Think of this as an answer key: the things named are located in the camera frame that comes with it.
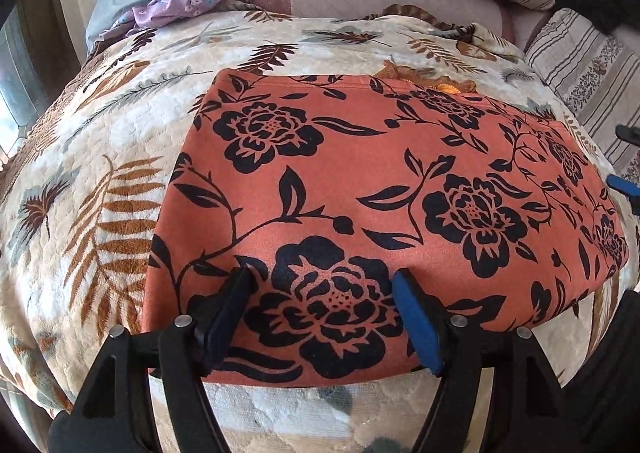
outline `quilted blanket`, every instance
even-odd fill
[[[448,86],[472,80],[479,94],[552,114],[601,177],[612,173],[519,56],[482,29],[448,40],[412,18],[344,22],[261,11],[208,14],[113,45],[69,85],[1,172],[2,376],[43,407],[70,409],[108,329],[122,323],[140,330],[164,191],[194,114],[206,115],[203,97],[223,68],[373,75],[387,61],[421,78],[447,77],[440,84]],[[638,283],[638,222],[623,196],[609,197],[630,258],[596,292],[535,329],[563,384],[596,348],[623,291]],[[552,293],[542,294],[532,303],[548,306]],[[437,384],[423,370],[346,386],[207,383],[206,390],[233,451],[405,451]],[[483,378],[468,451],[478,449],[489,389]],[[155,379],[152,394],[165,451],[175,451]]]

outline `blue gripper pad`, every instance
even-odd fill
[[[400,272],[397,272],[391,280],[391,295],[420,363],[423,367],[430,369],[433,375],[440,375],[444,361],[440,354],[438,333]]]
[[[640,188],[632,182],[626,181],[617,175],[609,175],[607,177],[607,186],[616,191],[620,191],[628,197],[640,196]]]

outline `purple cloth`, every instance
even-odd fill
[[[212,10],[222,0],[151,0],[146,7],[125,12],[99,37],[98,42],[126,38],[144,29],[164,27],[180,18],[194,18]]]

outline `silver rivet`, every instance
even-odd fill
[[[453,316],[451,316],[450,322],[454,327],[458,328],[466,327],[467,323],[466,318],[462,316],[462,314],[454,314]]]
[[[109,330],[109,335],[112,338],[118,338],[124,334],[124,327],[122,325],[114,325]]]
[[[522,339],[529,339],[533,335],[533,332],[526,327],[518,327],[516,334]]]
[[[193,318],[191,316],[189,316],[188,314],[182,314],[174,320],[174,324],[178,328],[184,328],[191,325],[192,321],[193,321]]]

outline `orange floral fabric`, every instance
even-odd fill
[[[551,115],[401,80],[225,70],[164,198],[143,330],[243,265],[253,295],[209,381],[359,383],[418,366],[391,297],[401,267],[502,331],[576,310],[627,253],[596,168]]]

